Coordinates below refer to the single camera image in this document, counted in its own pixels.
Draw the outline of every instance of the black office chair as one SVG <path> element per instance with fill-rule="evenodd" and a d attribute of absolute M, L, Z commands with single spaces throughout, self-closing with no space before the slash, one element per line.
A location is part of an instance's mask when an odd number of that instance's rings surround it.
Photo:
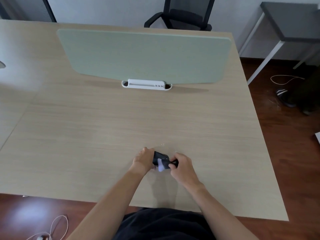
<path fill-rule="evenodd" d="M 145 22 L 150 28 L 158 18 L 162 18 L 168 29 L 211 31 L 208 24 L 214 0 L 165 0 L 163 12 L 158 12 Z"/>

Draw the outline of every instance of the black shirt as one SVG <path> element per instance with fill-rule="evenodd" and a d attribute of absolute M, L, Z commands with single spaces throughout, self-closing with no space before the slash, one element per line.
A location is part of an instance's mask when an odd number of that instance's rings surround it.
<path fill-rule="evenodd" d="M 203 215 L 167 208 L 142 208 L 124 216 L 114 240 L 214 239 Z"/>

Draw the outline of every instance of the reddish-brown floor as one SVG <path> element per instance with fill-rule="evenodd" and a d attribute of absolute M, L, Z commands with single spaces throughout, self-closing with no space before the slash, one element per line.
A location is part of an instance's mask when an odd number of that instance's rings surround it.
<path fill-rule="evenodd" d="M 247 79 L 258 67 L 252 62 L 242 64 Z M 281 86 L 270 81 L 270 76 L 278 74 L 306 77 L 310 70 L 267 65 L 249 86 L 289 216 L 289 222 L 239 217 L 261 240 L 320 239 L 320 145 L 314 136 L 320 132 L 320 114 L 305 116 L 297 108 L 282 106 L 274 96 Z M 299 82 L 292 81 L 288 87 Z M 93 206 L 90 202 L 0 194 L 0 239 L 25 240 L 37 232 L 49 231 L 51 222 L 60 214 L 68 215 L 70 234 Z M 63 221 L 53 239 L 63 235 Z"/>

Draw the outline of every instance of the light wood tabletop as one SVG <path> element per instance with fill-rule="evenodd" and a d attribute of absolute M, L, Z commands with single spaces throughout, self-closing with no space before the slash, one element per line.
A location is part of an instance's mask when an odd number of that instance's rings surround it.
<path fill-rule="evenodd" d="M 0 20 L 0 193 L 96 202 L 142 147 L 193 160 L 234 215 L 288 220 L 238 52 L 224 78 L 169 91 L 123 88 L 75 72 L 59 28 L 199 35 L 199 31 Z M 170 170 L 149 172 L 131 204 L 199 211 Z"/>

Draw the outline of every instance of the gray table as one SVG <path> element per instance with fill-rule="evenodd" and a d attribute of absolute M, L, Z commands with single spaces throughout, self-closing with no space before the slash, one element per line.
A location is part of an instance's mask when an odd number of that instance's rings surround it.
<path fill-rule="evenodd" d="M 249 85 L 285 42 L 320 43 L 320 10 L 318 4 L 262 2 L 262 15 L 239 51 L 243 53 L 264 16 L 270 21 L 280 41 L 247 81 Z M 304 57 L 296 66 L 304 62 Z"/>

